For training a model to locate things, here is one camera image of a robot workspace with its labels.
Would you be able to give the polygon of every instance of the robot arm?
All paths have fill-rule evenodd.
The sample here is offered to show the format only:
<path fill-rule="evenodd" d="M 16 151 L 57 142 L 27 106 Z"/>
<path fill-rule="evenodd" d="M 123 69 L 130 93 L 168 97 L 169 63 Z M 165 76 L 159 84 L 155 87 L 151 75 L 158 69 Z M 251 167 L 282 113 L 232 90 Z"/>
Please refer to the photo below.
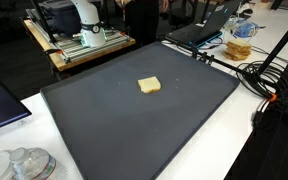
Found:
<path fill-rule="evenodd" d="M 87 0 L 71 0 L 81 18 L 82 45 L 96 47 L 105 44 L 105 34 L 100 26 L 97 9 Z"/>

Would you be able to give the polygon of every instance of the wooden table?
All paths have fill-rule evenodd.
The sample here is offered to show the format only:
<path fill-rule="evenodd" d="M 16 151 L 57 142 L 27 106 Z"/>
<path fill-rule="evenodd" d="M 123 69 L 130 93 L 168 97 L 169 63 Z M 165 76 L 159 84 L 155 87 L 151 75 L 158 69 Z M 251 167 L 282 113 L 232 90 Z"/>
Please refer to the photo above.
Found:
<path fill-rule="evenodd" d="M 31 20 L 24 20 L 23 24 L 26 28 L 26 30 L 32 34 L 32 36 L 36 39 L 36 41 L 40 44 L 40 46 L 42 47 L 43 51 L 48 50 L 48 49 L 53 49 L 54 47 L 51 45 L 50 42 L 48 42 L 48 40 L 43 36 L 43 34 L 39 31 L 39 29 L 37 29 L 33 22 Z M 98 51 L 95 53 L 90 54 L 87 57 L 84 57 L 80 60 L 77 61 L 72 61 L 69 63 L 65 63 L 65 61 L 63 60 L 63 58 L 56 54 L 50 54 L 49 55 L 49 59 L 51 60 L 51 62 L 54 64 L 54 66 L 56 67 L 56 70 L 58 72 L 62 72 L 65 70 L 68 70 L 70 68 L 73 68 L 75 66 L 78 66 L 80 64 L 86 63 L 88 61 L 100 58 L 104 55 L 110 54 L 112 52 L 121 50 L 123 48 L 129 47 L 131 45 L 135 44 L 135 40 L 133 38 L 130 38 L 130 41 L 125 41 L 125 43 L 122 44 L 116 44 L 110 48 L 106 48 L 103 49 L 102 51 Z"/>

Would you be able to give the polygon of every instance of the person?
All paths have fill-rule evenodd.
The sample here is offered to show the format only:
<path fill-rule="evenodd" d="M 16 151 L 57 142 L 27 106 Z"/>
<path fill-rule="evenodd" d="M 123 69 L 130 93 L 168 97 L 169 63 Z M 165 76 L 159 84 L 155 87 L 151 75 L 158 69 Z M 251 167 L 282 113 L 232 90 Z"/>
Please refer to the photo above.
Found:
<path fill-rule="evenodd" d="M 169 0 L 162 0 L 161 11 L 168 9 Z M 125 6 L 125 25 L 137 48 L 156 41 L 159 21 L 159 0 L 133 0 Z"/>

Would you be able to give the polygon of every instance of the table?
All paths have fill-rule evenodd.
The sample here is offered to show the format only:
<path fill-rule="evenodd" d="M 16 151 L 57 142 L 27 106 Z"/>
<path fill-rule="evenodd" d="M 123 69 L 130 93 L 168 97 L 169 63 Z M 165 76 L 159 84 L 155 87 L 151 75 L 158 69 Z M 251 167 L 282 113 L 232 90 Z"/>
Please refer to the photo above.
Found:
<path fill-rule="evenodd" d="M 37 29 L 33 22 L 31 20 L 24 20 L 23 24 L 27 31 L 33 35 L 33 37 L 36 39 L 36 41 L 39 43 L 39 45 L 42 47 L 43 51 L 48 49 L 53 49 L 54 47 L 51 45 L 50 42 L 47 41 L 47 39 L 43 36 L 43 34 Z M 117 44 L 114 46 L 111 46 L 107 49 L 104 49 L 102 51 L 96 51 L 92 54 L 90 54 L 87 57 L 84 57 L 77 61 L 71 61 L 69 63 L 65 63 L 63 58 L 58 54 L 50 54 L 50 60 L 55 65 L 56 70 L 59 72 L 62 72 L 64 70 L 68 70 L 70 68 L 73 68 L 75 66 L 78 66 L 80 64 L 89 62 L 91 60 L 94 60 L 96 58 L 100 58 L 104 55 L 110 54 L 112 52 L 116 52 L 118 50 L 124 49 L 126 47 L 129 47 L 131 45 L 135 44 L 135 40 L 133 38 L 130 38 L 130 41 L 125 41 L 122 44 Z"/>
<path fill-rule="evenodd" d="M 271 12 L 259 9 L 252 16 L 252 20 L 263 26 L 266 25 L 267 28 L 261 30 L 250 42 L 267 51 L 274 48 L 288 29 L 288 11 L 286 10 Z M 276 23 L 279 21 L 287 23 L 284 25 Z M 231 65 L 237 66 L 241 63 L 226 60 L 221 55 L 223 49 L 225 46 L 220 46 L 209 52 Z M 288 44 L 279 56 L 288 59 Z M 265 55 L 253 52 L 243 62 L 252 62 L 263 58 Z M 214 67 L 234 74 L 231 70 L 220 65 L 214 64 Z M 251 119 L 262 101 L 263 99 L 253 95 L 243 86 L 239 86 L 182 148 L 157 179 L 224 179 L 252 132 Z M 18 147 L 44 148 L 69 169 L 68 179 L 82 179 L 41 95 L 37 94 L 25 99 L 23 103 L 32 111 L 33 115 L 24 121 L 0 128 L 0 150 L 14 150 Z"/>

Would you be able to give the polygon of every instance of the black mat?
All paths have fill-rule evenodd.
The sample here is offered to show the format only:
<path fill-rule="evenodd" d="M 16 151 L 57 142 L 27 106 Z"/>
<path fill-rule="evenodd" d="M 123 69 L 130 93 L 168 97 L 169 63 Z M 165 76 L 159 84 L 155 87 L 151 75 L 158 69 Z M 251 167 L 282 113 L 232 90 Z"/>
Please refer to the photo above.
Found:
<path fill-rule="evenodd" d="M 140 91 L 157 76 L 162 89 Z M 156 178 L 239 81 L 154 43 L 41 90 L 85 179 Z"/>

